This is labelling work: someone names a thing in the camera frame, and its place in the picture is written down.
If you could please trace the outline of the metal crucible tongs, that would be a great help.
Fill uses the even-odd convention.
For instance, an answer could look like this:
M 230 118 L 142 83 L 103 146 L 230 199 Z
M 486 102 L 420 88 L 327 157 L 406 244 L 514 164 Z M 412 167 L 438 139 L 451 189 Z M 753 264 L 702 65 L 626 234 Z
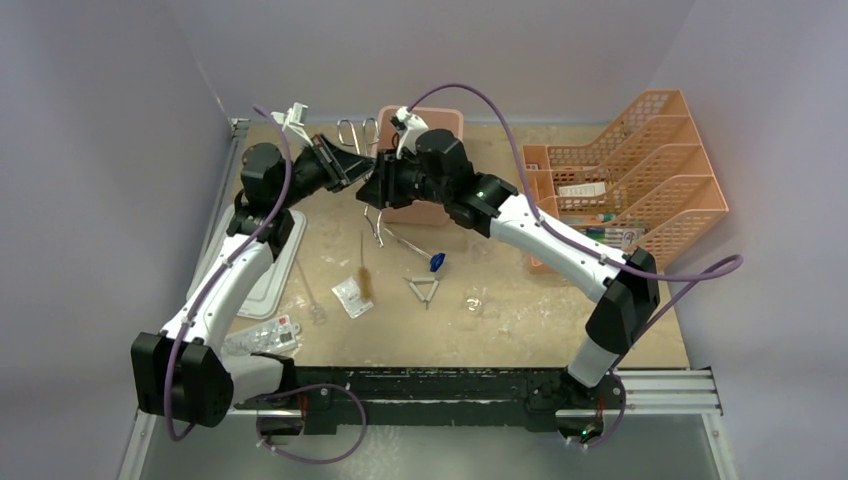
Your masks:
M 336 122 L 337 139 L 345 147 L 352 147 L 357 154 L 362 156 L 370 156 L 372 148 L 375 147 L 380 139 L 379 125 L 375 118 L 368 117 L 359 122 L 350 119 L 340 119 Z M 371 217 L 373 208 L 366 205 L 363 211 L 363 217 L 369 224 L 372 235 L 375 238 L 380 248 L 384 247 L 382 237 L 382 215 L 383 213 L 376 210 L 377 216 Z

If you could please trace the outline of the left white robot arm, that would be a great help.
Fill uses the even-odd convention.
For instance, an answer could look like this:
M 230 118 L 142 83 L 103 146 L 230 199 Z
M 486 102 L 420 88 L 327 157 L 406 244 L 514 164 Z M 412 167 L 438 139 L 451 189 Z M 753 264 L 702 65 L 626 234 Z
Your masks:
M 295 161 L 265 142 L 248 147 L 242 162 L 242 189 L 213 266 L 171 320 L 132 343 L 135 390 L 144 413 L 214 427 L 247 400 L 261 397 L 284 409 L 297 399 L 292 359 L 271 353 L 226 357 L 224 340 L 265 272 L 274 264 L 292 266 L 305 230 L 305 218 L 293 206 L 320 189 L 351 186 L 375 161 L 317 134 Z

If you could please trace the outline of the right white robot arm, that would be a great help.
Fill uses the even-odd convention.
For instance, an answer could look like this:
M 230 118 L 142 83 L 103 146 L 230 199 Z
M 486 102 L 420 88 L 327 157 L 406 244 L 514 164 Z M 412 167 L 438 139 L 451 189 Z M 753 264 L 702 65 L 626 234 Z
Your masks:
M 612 248 L 542 215 L 514 185 L 476 171 L 463 143 L 447 130 L 425 132 L 413 149 L 379 151 L 356 197 L 378 210 L 415 201 L 438 204 L 458 226 L 537 258 L 594 302 L 586 337 L 561 381 L 563 397 L 573 406 L 584 407 L 599 396 L 600 381 L 629 352 L 658 307 L 652 254 Z

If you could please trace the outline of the brown test tube brush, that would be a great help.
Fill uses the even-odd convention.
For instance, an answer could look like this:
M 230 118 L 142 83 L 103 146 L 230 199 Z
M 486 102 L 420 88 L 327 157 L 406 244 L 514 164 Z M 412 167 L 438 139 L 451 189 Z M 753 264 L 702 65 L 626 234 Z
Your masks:
M 365 255 L 364 255 L 364 232 L 360 232 L 360 242 L 359 242 L 359 268 L 357 270 L 357 284 L 360 291 L 360 298 L 364 302 L 372 301 L 374 298 L 373 291 L 373 281 L 370 270 L 367 268 L 365 264 Z

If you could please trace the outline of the spatula with blue clip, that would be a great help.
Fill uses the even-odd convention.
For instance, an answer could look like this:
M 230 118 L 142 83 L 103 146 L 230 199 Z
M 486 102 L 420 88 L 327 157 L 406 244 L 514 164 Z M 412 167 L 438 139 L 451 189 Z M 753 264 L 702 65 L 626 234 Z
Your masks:
M 446 259 L 446 253 L 445 252 L 437 252 L 435 254 L 431 254 L 428 251 L 425 251 L 424 249 L 413 244 L 409 240 L 407 240 L 407 239 L 399 236 L 398 234 L 394 233 L 393 231 L 391 231 L 388 228 L 385 228 L 384 232 L 387 233 L 390 237 L 392 237 L 396 242 L 400 243 L 401 245 L 404 245 L 405 247 L 407 247 L 411 251 L 413 251 L 413 252 L 417 253 L 418 255 L 422 256 L 423 258 L 425 258 L 428 262 L 428 268 L 429 268 L 430 272 L 435 273 L 435 272 L 438 272 L 442 268 L 442 266 L 445 262 L 445 259 Z

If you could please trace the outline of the white clay triangle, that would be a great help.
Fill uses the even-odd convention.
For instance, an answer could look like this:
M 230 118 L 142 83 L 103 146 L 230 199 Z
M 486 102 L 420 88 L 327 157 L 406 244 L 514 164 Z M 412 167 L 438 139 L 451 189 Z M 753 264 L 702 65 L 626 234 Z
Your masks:
M 440 280 L 437 277 L 414 277 L 406 281 L 418 300 L 428 309 L 438 291 Z

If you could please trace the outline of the small white packet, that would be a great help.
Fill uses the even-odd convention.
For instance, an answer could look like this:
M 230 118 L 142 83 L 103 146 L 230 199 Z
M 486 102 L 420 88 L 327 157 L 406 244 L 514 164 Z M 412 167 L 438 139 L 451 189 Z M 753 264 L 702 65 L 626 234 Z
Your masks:
M 353 276 L 334 286 L 331 291 L 351 319 L 362 316 L 374 307 L 372 300 L 362 296 L 360 286 Z

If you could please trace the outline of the clear glass beaker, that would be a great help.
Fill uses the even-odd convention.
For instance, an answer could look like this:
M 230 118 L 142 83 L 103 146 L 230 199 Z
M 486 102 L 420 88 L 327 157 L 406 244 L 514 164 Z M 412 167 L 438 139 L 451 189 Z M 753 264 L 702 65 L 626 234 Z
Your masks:
M 463 310 L 475 316 L 481 316 L 489 302 L 488 289 L 485 287 L 471 287 L 464 293 Z

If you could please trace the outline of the white plastic bin lid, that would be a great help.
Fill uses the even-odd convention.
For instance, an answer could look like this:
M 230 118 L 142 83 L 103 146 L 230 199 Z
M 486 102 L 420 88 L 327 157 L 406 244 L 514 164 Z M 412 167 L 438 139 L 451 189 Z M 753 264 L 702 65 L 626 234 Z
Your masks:
M 199 260 L 186 294 L 189 299 L 202 284 L 206 274 L 212 269 L 214 259 L 220 253 L 226 227 L 234 214 L 234 207 L 229 205 L 223 211 L 216 227 L 211 234 L 207 248 Z M 255 320 L 267 320 L 276 316 L 280 300 L 285 290 L 303 236 L 306 232 L 306 215 L 297 210 L 291 210 L 294 227 L 280 255 L 269 269 L 256 281 L 241 305 L 238 316 Z

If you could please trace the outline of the blister pack with label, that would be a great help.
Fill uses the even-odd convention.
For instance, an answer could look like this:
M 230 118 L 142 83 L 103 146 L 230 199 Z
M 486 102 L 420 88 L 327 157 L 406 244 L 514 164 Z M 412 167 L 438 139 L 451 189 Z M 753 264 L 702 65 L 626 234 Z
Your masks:
M 269 319 L 225 337 L 225 356 L 247 356 L 252 353 L 283 354 L 299 347 L 301 325 L 288 315 Z

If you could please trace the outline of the white box in organizer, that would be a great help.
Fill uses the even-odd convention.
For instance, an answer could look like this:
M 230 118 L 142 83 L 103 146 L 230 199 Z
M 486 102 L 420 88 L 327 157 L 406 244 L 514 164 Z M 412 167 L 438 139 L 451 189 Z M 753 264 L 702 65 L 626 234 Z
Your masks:
M 606 184 L 604 182 L 562 185 L 557 188 L 557 193 L 561 197 L 596 197 L 605 192 Z

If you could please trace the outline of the coloured marker pack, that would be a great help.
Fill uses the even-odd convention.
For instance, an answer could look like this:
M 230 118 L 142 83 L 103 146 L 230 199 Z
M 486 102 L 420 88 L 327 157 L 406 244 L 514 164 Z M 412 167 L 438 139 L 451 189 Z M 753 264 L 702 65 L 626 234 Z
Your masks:
M 606 227 L 588 227 L 585 229 L 585 234 L 596 241 L 613 248 L 626 249 L 634 245 L 646 233 L 643 227 L 630 228 L 606 228 Z

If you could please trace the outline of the orange mesh file organizer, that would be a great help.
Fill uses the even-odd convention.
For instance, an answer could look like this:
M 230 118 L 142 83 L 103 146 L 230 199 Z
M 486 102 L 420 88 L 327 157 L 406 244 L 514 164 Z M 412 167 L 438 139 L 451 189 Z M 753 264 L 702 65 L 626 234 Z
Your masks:
M 522 163 L 539 209 L 585 234 L 643 227 L 629 248 L 664 270 L 729 211 L 683 93 L 642 92 L 584 145 L 525 145 Z M 562 185 L 604 182 L 596 197 L 561 197 Z

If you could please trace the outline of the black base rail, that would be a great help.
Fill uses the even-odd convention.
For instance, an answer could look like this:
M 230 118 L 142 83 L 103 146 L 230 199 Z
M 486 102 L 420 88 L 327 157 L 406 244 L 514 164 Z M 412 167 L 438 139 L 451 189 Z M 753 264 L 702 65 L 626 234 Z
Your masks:
M 520 427 L 580 441 L 605 430 L 605 417 L 626 405 L 621 380 L 606 374 L 592 388 L 561 367 L 295 368 L 285 398 L 257 398 L 236 406 L 271 420 L 303 420 L 308 435 L 333 434 L 342 425 Z

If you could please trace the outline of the aluminium frame rail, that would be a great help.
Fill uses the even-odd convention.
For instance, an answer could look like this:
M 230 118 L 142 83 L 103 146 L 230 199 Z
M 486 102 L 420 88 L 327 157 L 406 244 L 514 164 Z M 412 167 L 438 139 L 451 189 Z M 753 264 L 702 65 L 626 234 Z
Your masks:
M 708 370 L 628 370 L 617 376 L 624 386 L 626 405 L 622 411 L 635 415 L 710 415 L 722 410 L 720 396 Z M 296 387 L 297 393 L 302 388 Z M 260 396 L 258 398 L 285 398 L 286 396 Z M 262 416 L 253 411 L 237 412 L 236 406 L 246 402 L 228 405 L 219 395 L 207 400 L 210 412 L 198 419 L 198 424 L 208 425 L 210 421 L 222 421 L 225 415 Z

